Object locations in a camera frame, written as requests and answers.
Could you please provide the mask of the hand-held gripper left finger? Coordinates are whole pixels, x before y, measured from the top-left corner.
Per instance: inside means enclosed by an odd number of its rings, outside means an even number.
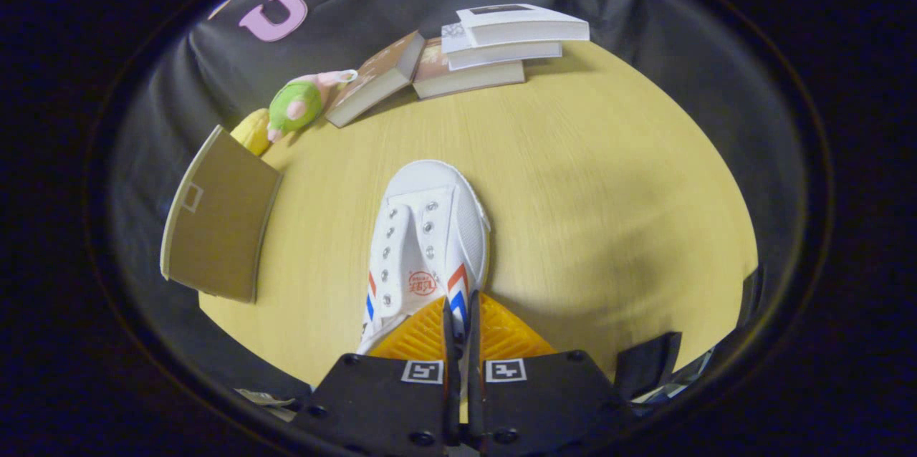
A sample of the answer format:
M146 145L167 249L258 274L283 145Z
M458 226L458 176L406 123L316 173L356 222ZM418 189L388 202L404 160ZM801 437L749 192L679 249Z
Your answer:
M292 427L357 456L442 456L458 438L461 373L446 298L394 331L386 355L342 355Z

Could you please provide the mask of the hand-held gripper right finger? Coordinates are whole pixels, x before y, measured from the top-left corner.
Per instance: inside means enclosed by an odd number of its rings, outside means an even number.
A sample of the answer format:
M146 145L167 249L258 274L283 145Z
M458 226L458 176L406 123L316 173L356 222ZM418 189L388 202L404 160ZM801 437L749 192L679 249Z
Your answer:
M631 407L584 350L484 359L481 295L469 301L468 435L482 456L604 454Z

